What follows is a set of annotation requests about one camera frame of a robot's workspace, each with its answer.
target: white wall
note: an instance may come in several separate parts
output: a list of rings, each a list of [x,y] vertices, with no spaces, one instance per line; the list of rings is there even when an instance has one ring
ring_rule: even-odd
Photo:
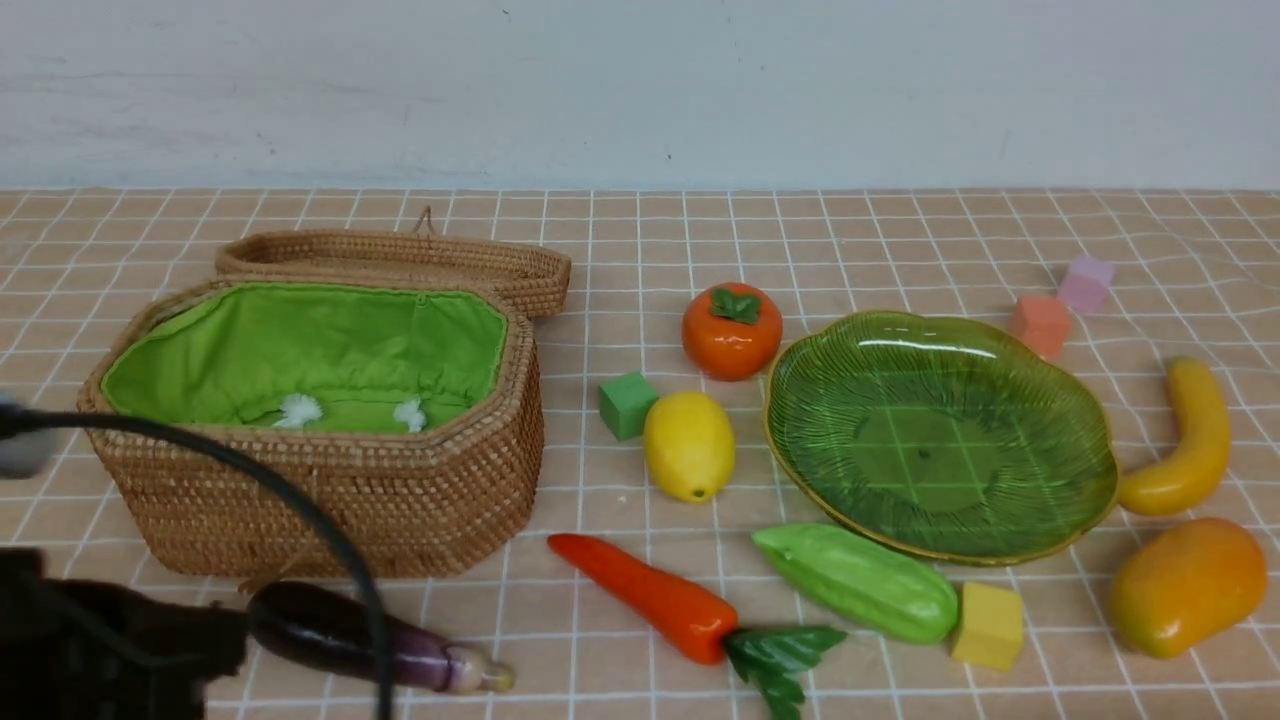
[[[0,186],[1280,187],[1276,0],[0,0]]]

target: toy cucumber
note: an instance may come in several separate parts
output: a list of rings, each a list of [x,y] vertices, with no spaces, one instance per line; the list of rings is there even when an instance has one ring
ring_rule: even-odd
[[[959,621],[941,573],[836,525],[777,525],[751,541],[800,594],[890,638],[937,643]]]

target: green glass plate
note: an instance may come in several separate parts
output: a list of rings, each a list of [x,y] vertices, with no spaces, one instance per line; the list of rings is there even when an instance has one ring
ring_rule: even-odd
[[[769,370],[764,430],[833,520],[919,557],[1034,560],[1116,502],[1097,398],[964,318],[858,313],[792,343]]]

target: wicker basket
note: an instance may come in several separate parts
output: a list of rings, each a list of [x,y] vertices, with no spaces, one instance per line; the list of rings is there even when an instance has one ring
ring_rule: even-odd
[[[343,258],[355,269],[344,270]],[[451,265],[429,265],[442,258]],[[457,575],[499,550],[532,511],[544,419],[529,314],[563,305],[568,266],[567,258],[538,247],[477,241],[255,236],[224,250],[214,281],[141,311],[83,384],[78,407],[116,413],[102,391],[116,361],[160,323],[246,283],[471,293],[506,316],[506,345],[493,392],[439,427],[349,433],[186,424],[280,471],[334,516],[378,577]],[[170,570],[253,577],[288,566],[297,577],[346,575],[291,507],[241,473],[136,436],[88,436],[148,548]]]
[[[564,309],[571,261],[536,245],[346,229],[266,232],[219,249],[220,274],[481,284],[526,318]]]

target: toy carrot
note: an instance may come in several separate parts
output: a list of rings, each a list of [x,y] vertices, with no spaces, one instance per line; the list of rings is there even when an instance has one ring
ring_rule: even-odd
[[[607,541],[557,533],[547,544],[694,662],[719,665],[727,657],[739,678],[760,691],[773,720],[800,719],[804,691],[791,675],[812,670],[823,652],[849,637],[824,625],[741,628],[737,610],[722,597]]]

